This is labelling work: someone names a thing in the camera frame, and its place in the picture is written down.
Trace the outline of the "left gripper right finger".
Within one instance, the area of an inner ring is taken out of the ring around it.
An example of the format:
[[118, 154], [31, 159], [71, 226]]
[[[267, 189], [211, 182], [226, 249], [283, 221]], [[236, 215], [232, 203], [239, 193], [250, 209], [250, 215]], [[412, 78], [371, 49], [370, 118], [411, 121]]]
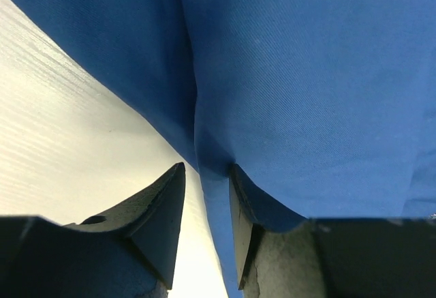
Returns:
[[237, 285], [245, 297], [434, 297], [432, 218], [307, 219], [229, 172]]

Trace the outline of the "blue surgical wrap cloth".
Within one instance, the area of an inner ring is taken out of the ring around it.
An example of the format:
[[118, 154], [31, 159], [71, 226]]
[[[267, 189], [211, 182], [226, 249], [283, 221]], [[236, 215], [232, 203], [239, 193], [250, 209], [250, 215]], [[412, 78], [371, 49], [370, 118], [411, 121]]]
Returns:
[[306, 217], [435, 217], [435, 0], [12, 0], [199, 173], [240, 297], [235, 162]]

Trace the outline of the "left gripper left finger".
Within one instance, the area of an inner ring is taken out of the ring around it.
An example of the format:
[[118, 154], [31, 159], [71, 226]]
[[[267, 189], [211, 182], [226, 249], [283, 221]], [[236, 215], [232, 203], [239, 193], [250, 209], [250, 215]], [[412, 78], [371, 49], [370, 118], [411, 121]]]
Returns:
[[2, 297], [166, 297], [185, 198], [185, 165], [80, 224], [1, 218]]

